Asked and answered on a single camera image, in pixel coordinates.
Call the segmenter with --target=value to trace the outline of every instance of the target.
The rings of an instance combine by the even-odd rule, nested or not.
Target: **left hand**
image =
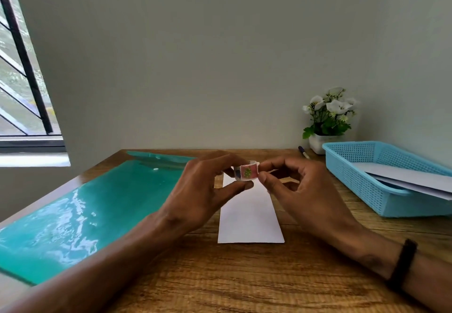
[[[234,177],[231,167],[247,163],[226,151],[211,152],[189,161],[158,213],[181,234],[200,228],[231,198],[253,187],[252,181],[235,181],[224,188],[214,188],[216,175],[224,172]]]

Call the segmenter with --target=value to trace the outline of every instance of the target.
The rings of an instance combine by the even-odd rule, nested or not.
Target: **potted plant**
[[[314,96],[303,111],[311,115],[312,125],[306,127],[303,139],[309,138],[311,149],[318,155],[324,155],[322,145],[327,142],[337,142],[342,139],[345,131],[352,128],[349,118],[354,116],[356,108],[355,99],[343,100],[345,89],[331,88],[325,95]]]

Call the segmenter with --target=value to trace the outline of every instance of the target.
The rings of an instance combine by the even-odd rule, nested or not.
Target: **forearm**
[[[163,219],[150,215],[116,242],[0,312],[96,312],[179,236]]]
[[[365,228],[331,244],[385,280],[402,249],[401,244]],[[452,312],[452,264],[417,251],[402,289],[437,312]]]

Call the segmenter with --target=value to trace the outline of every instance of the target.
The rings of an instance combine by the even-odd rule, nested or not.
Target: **blue plastic basket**
[[[353,163],[373,162],[446,176],[452,176],[452,170],[382,142],[326,143],[323,148],[328,170],[380,216],[400,218],[452,214],[451,201],[392,184],[384,185]]]

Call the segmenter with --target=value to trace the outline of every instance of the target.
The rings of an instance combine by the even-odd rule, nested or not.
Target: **window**
[[[0,1],[0,146],[62,147],[19,1]]]

